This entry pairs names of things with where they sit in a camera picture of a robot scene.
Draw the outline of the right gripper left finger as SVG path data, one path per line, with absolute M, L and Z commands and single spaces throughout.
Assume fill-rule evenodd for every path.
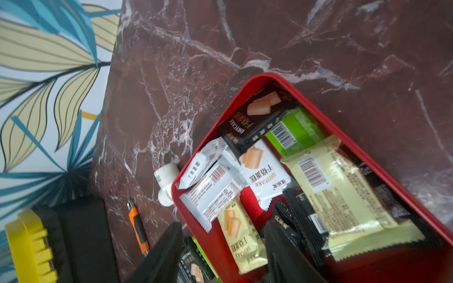
M 126 283 L 176 283 L 183 250 L 180 222 L 171 224 Z

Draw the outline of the black drycake cookie packet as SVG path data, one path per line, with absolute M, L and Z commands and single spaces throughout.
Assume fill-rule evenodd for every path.
M 185 237 L 179 261 L 177 283 L 209 283 L 215 276 L 205 265 L 191 237 Z

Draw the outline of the white plastic pipe elbow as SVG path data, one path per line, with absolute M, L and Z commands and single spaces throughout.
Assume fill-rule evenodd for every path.
M 160 187 L 160 190 L 158 192 L 158 200 L 164 207 L 170 207 L 174 204 L 171 187 L 178 175 L 179 169 L 177 164 L 175 163 L 164 165 L 154 172 L 154 176 L 158 181 L 158 185 Z

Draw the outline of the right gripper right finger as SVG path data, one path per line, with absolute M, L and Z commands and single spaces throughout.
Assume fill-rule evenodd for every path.
M 272 283 L 325 283 L 326 280 L 286 236 L 281 225 L 268 221 L 264 242 Z

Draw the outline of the white drycake cookie packet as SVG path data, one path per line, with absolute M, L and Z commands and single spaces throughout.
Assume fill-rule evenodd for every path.
M 264 211 L 269 209 L 272 199 L 281 195 L 292 183 L 292 177 L 263 140 L 251 146 L 239 162 L 243 177 Z

